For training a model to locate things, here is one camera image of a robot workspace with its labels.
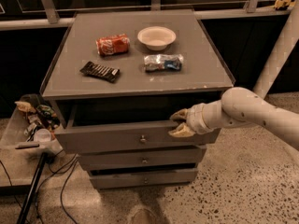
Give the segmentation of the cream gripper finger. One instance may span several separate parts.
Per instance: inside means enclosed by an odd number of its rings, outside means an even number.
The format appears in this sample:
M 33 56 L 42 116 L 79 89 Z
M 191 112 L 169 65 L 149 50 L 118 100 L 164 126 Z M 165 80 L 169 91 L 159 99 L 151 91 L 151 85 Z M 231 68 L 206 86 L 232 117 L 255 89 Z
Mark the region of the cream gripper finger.
M 176 138 L 185 138 L 194 136 L 195 132 L 185 122 L 182 122 L 176 129 L 169 131 L 168 134 Z
M 179 111 L 175 112 L 174 114 L 172 114 L 170 116 L 171 120 L 185 120 L 187 118 L 188 115 L 188 109 L 187 108 L 183 108 L 180 109 Z

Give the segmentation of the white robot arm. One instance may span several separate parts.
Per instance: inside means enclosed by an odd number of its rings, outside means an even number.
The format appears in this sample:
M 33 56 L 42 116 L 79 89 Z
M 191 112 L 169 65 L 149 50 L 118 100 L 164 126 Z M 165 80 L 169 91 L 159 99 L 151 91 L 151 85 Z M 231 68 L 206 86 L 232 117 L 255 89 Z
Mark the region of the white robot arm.
M 295 149 L 299 149 L 299 114 L 270 105 L 264 99 L 299 40 L 299 0 L 273 47 L 254 88 L 232 87 L 219 101 L 181 109 L 170 119 L 179 126 L 169 132 L 176 138 L 211 133 L 219 128 L 265 128 Z

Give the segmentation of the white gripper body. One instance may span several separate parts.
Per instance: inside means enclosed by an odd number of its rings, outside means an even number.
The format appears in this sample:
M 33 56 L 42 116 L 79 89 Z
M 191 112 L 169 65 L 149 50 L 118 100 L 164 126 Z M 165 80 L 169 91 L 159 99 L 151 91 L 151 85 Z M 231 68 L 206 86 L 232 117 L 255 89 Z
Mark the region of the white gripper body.
M 187 111 L 186 123 L 188 127 L 198 134 L 211 133 L 214 129 L 209 128 L 204 120 L 207 104 L 193 105 Z

